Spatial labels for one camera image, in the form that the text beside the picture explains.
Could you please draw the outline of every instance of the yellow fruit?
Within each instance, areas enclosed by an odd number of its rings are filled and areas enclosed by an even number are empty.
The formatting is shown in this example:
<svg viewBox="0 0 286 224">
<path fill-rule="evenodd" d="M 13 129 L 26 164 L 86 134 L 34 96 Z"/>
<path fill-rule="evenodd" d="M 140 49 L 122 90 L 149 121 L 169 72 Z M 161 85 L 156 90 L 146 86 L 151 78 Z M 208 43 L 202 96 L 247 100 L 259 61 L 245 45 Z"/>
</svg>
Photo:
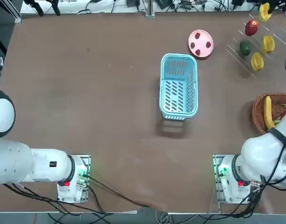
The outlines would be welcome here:
<svg viewBox="0 0 286 224">
<path fill-rule="evenodd" d="M 271 35 L 265 35 L 262 41 L 263 52 L 270 53 L 273 52 L 275 48 L 274 38 Z"/>
<path fill-rule="evenodd" d="M 272 121 L 272 99 L 270 99 L 270 96 L 265 97 L 264 100 L 264 122 L 268 130 L 275 127 Z"/>
<path fill-rule="evenodd" d="M 263 69 L 263 67 L 264 67 L 264 60 L 263 60 L 263 57 L 259 53 L 255 53 L 251 57 L 251 67 L 255 71 Z"/>
<path fill-rule="evenodd" d="M 262 22 L 266 22 L 271 17 L 271 14 L 268 14 L 269 3 L 262 4 L 259 9 L 259 19 Z"/>
</svg>

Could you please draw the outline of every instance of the pink plate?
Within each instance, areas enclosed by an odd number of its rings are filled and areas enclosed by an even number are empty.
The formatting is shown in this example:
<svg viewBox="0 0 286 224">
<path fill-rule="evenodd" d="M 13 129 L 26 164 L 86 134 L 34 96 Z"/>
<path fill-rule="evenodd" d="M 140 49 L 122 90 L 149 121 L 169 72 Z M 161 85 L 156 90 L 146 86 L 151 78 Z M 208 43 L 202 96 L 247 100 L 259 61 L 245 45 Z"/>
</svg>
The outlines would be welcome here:
<svg viewBox="0 0 286 224">
<path fill-rule="evenodd" d="M 197 33 L 200 34 L 198 39 L 195 38 Z M 188 47 L 193 55 L 197 57 L 208 57 L 213 50 L 213 39 L 205 30 L 197 29 L 189 35 Z"/>
</svg>

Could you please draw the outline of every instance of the banana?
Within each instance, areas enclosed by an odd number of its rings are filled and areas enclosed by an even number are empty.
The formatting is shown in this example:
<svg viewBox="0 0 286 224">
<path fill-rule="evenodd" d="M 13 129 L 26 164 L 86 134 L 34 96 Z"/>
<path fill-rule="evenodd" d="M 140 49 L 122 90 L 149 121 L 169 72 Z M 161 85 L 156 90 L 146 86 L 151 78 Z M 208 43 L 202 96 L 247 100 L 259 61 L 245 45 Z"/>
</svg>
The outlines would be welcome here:
<svg viewBox="0 0 286 224">
<path fill-rule="evenodd" d="M 264 122 L 268 130 L 275 127 L 272 121 L 272 99 L 270 96 L 266 96 L 264 100 Z"/>
</svg>

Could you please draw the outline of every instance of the blue plastic basket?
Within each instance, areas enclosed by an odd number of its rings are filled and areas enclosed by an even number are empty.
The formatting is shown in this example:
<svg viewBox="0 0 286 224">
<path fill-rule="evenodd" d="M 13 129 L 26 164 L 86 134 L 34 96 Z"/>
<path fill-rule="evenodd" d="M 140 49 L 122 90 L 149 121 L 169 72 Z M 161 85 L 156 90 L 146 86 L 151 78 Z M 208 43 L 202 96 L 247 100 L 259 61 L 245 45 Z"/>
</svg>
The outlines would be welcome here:
<svg viewBox="0 0 286 224">
<path fill-rule="evenodd" d="M 198 110 L 198 81 L 197 62 L 192 56 L 163 56 L 159 103 L 165 119 L 184 120 L 195 115 Z"/>
</svg>

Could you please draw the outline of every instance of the metal frame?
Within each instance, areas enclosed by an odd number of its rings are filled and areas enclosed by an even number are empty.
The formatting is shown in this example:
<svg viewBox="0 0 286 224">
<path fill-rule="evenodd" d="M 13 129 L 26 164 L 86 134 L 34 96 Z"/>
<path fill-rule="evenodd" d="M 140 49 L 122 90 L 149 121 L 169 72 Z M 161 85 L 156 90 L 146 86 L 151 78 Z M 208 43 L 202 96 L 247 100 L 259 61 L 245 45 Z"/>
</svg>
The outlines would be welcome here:
<svg viewBox="0 0 286 224">
<path fill-rule="evenodd" d="M 153 11 L 153 0 L 148 0 L 148 8 L 146 12 L 147 18 L 155 18 L 155 13 Z"/>
<path fill-rule="evenodd" d="M 12 4 L 10 0 L 0 0 L 1 4 L 8 10 L 8 12 L 15 18 L 15 23 L 21 23 L 21 14 Z"/>
<path fill-rule="evenodd" d="M 79 156 L 83 160 L 85 166 L 87 167 L 87 175 L 90 176 L 91 155 L 89 155 L 89 154 L 76 154 L 76 156 Z M 81 196 L 81 202 L 80 203 L 87 202 L 88 201 L 88 197 L 89 197 L 89 190 L 88 190 L 88 188 L 85 188 L 85 189 L 83 189 L 82 196 Z"/>
<path fill-rule="evenodd" d="M 218 166 L 222 163 L 225 154 L 214 154 L 213 155 L 213 169 L 214 169 L 214 177 L 216 180 L 216 194 L 217 194 L 217 202 L 219 212 L 222 213 L 222 203 L 226 203 L 225 196 L 223 194 L 223 187 L 221 181 L 218 176 Z M 242 204 L 248 204 L 250 199 L 244 201 Z"/>
</svg>

